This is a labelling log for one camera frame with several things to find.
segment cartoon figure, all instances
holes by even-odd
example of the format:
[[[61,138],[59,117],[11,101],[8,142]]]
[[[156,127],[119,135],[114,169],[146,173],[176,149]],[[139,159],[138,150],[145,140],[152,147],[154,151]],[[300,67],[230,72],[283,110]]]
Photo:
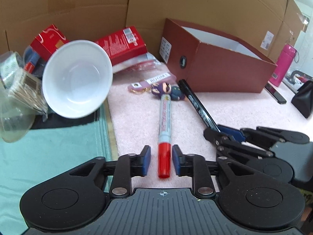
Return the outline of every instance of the cartoon figure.
[[[172,100],[184,100],[185,95],[178,86],[171,86],[167,82],[152,84],[151,93],[161,97],[162,95],[170,95]]]

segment pink towel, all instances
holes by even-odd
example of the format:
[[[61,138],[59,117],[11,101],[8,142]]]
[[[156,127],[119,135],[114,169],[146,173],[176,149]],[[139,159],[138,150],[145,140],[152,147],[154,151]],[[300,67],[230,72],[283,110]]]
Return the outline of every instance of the pink towel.
[[[151,146],[148,175],[132,179],[132,187],[172,188],[192,187],[191,178],[178,177],[172,165],[171,177],[157,175],[157,141],[160,100],[150,92],[130,93],[133,82],[162,74],[159,70],[115,75],[108,101],[119,155],[140,153],[144,145]],[[294,96],[284,84],[278,88],[287,104],[280,105],[263,90],[253,93],[198,93],[197,96],[217,124],[233,128],[265,126],[306,133],[313,138],[311,119],[305,119],[291,104]],[[215,148],[203,137],[205,126],[188,101],[172,101],[172,144],[178,144],[184,154],[198,154],[215,161]]]

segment black marker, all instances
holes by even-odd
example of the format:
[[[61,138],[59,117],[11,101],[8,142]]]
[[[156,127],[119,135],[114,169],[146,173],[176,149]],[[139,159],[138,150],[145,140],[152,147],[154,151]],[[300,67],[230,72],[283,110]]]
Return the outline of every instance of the black marker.
[[[210,127],[212,130],[221,132],[216,123],[214,122],[213,118],[210,116],[209,112],[205,109],[203,104],[200,102],[198,97],[195,95],[195,93],[191,90],[190,86],[185,80],[178,81],[178,86],[180,90],[183,92],[185,96],[190,100],[193,107],[198,112],[198,115],[201,117],[203,122],[207,127]]]

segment pink thermos bottle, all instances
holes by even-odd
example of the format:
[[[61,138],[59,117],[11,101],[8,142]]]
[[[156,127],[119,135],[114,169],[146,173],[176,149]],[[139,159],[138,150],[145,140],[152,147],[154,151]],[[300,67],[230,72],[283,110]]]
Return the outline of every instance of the pink thermos bottle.
[[[270,83],[274,86],[279,86],[281,84],[296,54],[297,50],[293,46],[289,44],[284,46],[283,51],[278,57],[276,63],[277,67],[270,78]]]

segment white ceramic bowl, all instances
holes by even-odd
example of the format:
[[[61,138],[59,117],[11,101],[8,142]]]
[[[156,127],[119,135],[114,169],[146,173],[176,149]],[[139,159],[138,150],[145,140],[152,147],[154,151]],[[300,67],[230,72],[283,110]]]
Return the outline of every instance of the white ceramic bowl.
[[[65,118],[82,118],[97,110],[112,85],[107,53],[87,40],[69,42],[49,59],[43,72],[48,105]]]

